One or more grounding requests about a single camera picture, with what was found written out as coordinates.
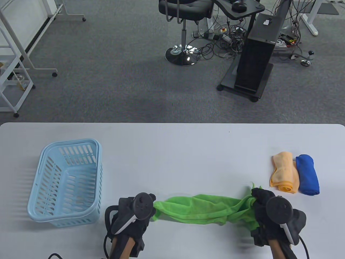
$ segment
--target office chair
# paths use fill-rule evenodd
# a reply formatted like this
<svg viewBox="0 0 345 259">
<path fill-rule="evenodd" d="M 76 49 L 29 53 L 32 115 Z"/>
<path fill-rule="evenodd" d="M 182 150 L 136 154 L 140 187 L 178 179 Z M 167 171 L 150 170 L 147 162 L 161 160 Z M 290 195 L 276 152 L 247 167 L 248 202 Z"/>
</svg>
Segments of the office chair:
<svg viewBox="0 0 345 259">
<path fill-rule="evenodd" d="M 159 0 L 158 10 L 166 15 L 170 22 L 174 17 L 177 23 L 182 23 L 182 39 L 180 45 L 175 45 L 165 52 L 165 58 L 179 66 L 194 65 L 198 60 L 192 54 L 197 54 L 198 49 L 186 45 L 186 20 L 198 21 L 212 17 L 212 0 Z"/>
</svg>

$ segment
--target green towel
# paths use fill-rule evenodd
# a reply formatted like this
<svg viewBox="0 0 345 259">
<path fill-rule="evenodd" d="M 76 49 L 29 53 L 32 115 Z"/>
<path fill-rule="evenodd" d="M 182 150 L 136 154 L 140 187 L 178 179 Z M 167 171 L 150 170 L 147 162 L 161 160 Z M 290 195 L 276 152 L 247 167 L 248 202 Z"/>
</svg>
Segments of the green towel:
<svg viewBox="0 0 345 259">
<path fill-rule="evenodd" d="M 227 221 L 236 223 L 242 220 L 251 231 L 259 227 L 252 209 L 255 200 L 251 195 L 242 200 L 205 194 L 172 197 L 154 203 L 157 212 L 153 220 L 159 219 L 162 214 L 189 224 L 225 224 Z"/>
</svg>

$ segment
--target orange towel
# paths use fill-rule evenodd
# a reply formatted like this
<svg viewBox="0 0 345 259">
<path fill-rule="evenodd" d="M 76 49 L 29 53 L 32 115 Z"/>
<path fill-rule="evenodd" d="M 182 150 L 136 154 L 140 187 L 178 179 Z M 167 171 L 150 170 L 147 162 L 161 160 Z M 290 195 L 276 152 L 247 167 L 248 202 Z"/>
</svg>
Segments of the orange towel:
<svg viewBox="0 0 345 259">
<path fill-rule="evenodd" d="M 296 193 L 299 188 L 299 175 L 296 162 L 292 160 L 292 153 L 281 152 L 273 156 L 274 172 L 271 176 L 270 186 L 278 186 L 282 192 Z"/>
</svg>

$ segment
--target black desk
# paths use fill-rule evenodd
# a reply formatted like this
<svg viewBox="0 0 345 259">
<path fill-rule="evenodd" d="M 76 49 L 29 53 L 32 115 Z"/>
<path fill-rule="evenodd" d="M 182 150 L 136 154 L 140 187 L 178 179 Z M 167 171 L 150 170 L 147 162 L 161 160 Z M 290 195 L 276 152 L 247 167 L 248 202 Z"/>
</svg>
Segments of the black desk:
<svg viewBox="0 0 345 259">
<path fill-rule="evenodd" d="M 265 10 L 265 7 L 255 0 L 244 0 L 244 3 L 247 5 L 247 10 L 242 13 L 231 10 L 232 4 L 227 0 L 213 0 L 213 2 L 219 6 L 223 13 L 231 20 L 239 20 Z"/>
</svg>

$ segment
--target black computer tower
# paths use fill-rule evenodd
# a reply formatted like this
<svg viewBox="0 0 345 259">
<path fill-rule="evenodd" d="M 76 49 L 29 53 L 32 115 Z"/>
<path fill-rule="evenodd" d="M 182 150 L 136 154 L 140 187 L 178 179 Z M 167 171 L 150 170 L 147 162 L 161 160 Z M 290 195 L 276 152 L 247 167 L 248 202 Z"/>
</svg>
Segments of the black computer tower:
<svg viewBox="0 0 345 259">
<path fill-rule="evenodd" d="M 280 17 L 257 16 L 238 63 L 235 87 L 257 91 L 278 39 L 280 22 Z"/>
</svg>

